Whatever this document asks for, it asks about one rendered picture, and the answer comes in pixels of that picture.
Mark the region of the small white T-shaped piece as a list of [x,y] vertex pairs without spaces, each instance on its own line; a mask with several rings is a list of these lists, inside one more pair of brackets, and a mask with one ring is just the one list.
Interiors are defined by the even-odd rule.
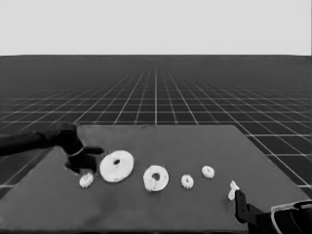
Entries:
[[237,183],[232,180],[230,182],[230,191],[228,193],[228,199],[230,201],[233,201],[235,199],[235,193],[239,190],[239,186],[237,185]]

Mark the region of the large thick white disc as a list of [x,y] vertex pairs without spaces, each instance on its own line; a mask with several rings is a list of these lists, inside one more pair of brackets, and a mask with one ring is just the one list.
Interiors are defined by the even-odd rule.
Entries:
[[116,150],[106,155],[99,164],[101,177],[107,182],[119,182],[134,169],[134,156],[126,150]]

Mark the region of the white round carrier with pins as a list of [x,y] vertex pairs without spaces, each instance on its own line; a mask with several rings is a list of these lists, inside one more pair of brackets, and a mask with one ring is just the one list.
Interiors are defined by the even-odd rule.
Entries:
[[153,176],[155,179],[158,180],[158,188],[154,192],[163,190],[169,182],[169,174],[167,170],[162,166],[158,166],[158,165],[150,166],[144,172],[143,178],[148,177],[148,176]]

